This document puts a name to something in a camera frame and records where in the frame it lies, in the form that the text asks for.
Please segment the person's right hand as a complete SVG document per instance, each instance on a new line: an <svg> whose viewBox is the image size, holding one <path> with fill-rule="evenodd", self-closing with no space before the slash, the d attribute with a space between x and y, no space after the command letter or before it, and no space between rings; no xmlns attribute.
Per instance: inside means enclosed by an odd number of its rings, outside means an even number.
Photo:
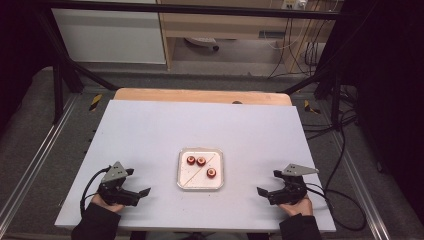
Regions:
<svg viewBox="0 0 424 240"><path fill-rule="evenodd" d="M312 202L308 196L303 197L296 204L280 204L279 207L284 210L289 216L301 214L302 216L312 216Z"/></svg>

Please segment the aluminium floor rail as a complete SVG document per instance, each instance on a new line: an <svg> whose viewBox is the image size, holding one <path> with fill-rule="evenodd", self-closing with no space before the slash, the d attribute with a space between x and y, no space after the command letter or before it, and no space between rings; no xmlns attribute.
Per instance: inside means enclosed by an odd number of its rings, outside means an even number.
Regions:
<svg viewBox="0 0 424 240"><path fill-rule="evenodd" d="M375 240L390 240L390 234L382 220L380 213L371 197L370 192L365 184L364 178L361 176L358 168L354 164L353 158L347 148L346 142L340 132L333 132L332 136L341 152L341 163L349 178L355 196L364 210L368 226Z"/></svg>
<svg viewBox="0 0 424 240"><path fill-rule="evenodd" d="M0 210L0 236L4 235L7 231L16 212L22 204L23 199L25 198L31 185L33 184L34 179L38 175L59 134L61 133L64 125L69 119L69 116L71 115L75 104L79 98L79 94L70 95L64 106L63 115L49 129L49 132L47 133L37 152L33 156L31 162L29 163L28 167L20 178L14 191Z"/></svg>

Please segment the black metal frame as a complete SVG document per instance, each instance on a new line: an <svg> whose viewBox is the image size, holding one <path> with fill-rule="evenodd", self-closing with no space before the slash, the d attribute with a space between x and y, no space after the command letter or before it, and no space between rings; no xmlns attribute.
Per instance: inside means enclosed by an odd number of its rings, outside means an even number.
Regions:
<svg viewBox="0 0 424 240"><path fill-rule="evenodd" d="M198 15L224 15L246 16L265 18L291 18L291 19L316 19L316 20L341 20L353 21L358 18L352 13L341 12L316 12L316 11L293 11L271 10L264 8L224 7L224 6L201 6L201 5L175 5L175 4L148 4L148 3L123 3L101 1L71 1L71 0L36 0L34 3L34 15L49 39L53 54L53 79L55 97L56 124L64 115L62 83L66 82L72 92L79 93L84 89L77 72L90 78L92 81L108 90L116 91L118 86L107 82L88 69L76 63L65 49L61 40L61 34L53 29L53 22L46 17L46 12L51 8L72 10L94 11L118 11L118 12L147 12L147 13L171 13L171 14L198 14Z"/></svg>

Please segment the wooden table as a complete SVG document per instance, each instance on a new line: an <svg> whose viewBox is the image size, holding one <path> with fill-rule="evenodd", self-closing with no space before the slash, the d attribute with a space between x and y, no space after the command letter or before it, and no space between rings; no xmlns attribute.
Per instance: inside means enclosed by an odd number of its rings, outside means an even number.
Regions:
<svg viewBox="0 0 424 240"><path fill-rule="evenodd" d="M250 105L291 106L287 94L255 91L208 91L184 89L121 88L116 91L114 100L199 102Z"/></svg>

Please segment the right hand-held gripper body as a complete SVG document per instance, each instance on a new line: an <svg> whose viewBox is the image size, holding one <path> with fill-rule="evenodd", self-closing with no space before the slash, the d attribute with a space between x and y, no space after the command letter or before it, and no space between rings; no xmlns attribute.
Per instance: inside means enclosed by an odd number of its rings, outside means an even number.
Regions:
<svg viewBox="0 0 424 240"><path fill-rule="evenodd" d="M280 190L269 192L267 199L271 205L296 204L307 194L304 175L317 174L316 168L305 167L297 164L288 164L283 170L284 187Z"/></svg>

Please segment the white power strip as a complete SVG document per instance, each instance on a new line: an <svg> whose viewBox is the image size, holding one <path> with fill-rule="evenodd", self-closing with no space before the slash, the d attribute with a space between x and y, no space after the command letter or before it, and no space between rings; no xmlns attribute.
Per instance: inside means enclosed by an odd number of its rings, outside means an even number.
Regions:
<svg viewBox="0 0 424 240"><path fill-rule="evenodd" d="M282 0L282 9L305 10L308 0Z"/></svg>

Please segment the wooden desk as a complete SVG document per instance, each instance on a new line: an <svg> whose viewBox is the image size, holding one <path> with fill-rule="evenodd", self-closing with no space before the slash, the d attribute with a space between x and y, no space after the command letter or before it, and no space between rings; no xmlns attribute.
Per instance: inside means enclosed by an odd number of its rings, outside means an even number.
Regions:
<svg viewBox="0 0 424 240"><path fill-rule="evenodd" d="M282 9L282 0L156 0L159 4L201 5ZM334 11L338 0L308 0L305 10ZM283 54L286 71L300 69L301 53L307 44L325 43L333 29L333 20L265 18L224 15L171 14L159 15L162 33L171 38L215 38L266 40Z"/></svg>

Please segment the square metal tray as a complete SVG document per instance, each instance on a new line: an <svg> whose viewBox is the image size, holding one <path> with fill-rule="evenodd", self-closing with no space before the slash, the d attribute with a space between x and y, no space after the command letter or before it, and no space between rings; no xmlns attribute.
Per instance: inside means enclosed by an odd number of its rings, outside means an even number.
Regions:
<svg viewBox="0 0 424 240"><path fill-rule="evenodd" d="M184 182L191 176L191 174L198 169L197 165L192 166L186 163L188 156L205 157L207 160L206 165L202 168L201 172L189 184L184 186ZM179 153L178 168L177 168L177 185L184 190L190 191L214 191L221 188L224 184L224 163L223 152L216 148L202 148L202 147L187 147L183 148ZM213 179L206 176L208 168L215 168L217 171Z"/></svg>

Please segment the white cabinet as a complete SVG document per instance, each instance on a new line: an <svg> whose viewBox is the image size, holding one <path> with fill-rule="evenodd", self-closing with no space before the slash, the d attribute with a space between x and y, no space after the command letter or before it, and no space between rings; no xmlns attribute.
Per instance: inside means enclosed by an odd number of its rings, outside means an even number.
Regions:
<svg viewBox="0 0 424 240"><path fill-rule="evenodd" d="M157 13L52 10L70 57L78 62L166 62Z"/></svg>

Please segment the person's left hand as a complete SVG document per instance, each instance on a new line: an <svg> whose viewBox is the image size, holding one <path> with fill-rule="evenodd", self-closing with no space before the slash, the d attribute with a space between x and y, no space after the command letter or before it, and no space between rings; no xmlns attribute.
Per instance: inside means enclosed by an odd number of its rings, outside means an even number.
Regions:
<svg viewBox="0 0 424 240"><path fill-rule="evenodd" d="M93 204L96 204L98 206L101 206L101 207L103 207L103 208L105 208L105 209L107 209L107 210L109 210L111 212L114 212L114 213L118 213L118 212L120 212L121 210L124 209L124 205L121 205L121 204L112 204L112 205L107 204L101 198L101 196L99 194L94 194L93 197L92 197L92 199L91 199L91 202Z"/></svg>

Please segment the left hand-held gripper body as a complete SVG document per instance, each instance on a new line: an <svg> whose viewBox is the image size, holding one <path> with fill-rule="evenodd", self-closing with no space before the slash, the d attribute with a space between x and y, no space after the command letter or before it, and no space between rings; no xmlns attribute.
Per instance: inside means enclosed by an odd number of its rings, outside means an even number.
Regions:
<svg viewBox="0 0 424 240"><path fill-rule="evenodd" d="M123 188L127 177L126 169L119 161L115 162L101 179L97 193L109 205L136 206L140 199L138 193Z"/></svg>

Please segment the office chair base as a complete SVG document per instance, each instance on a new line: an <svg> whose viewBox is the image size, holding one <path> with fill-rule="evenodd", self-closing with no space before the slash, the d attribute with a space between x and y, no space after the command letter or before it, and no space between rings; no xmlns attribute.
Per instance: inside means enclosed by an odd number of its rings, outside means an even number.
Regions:
<svg viewBox="0 0 424 240"><path fill-rule="evenodd" d="M191 44L211 48L213 51L218 51L219 46L214 38L186 38Z"/></svg>

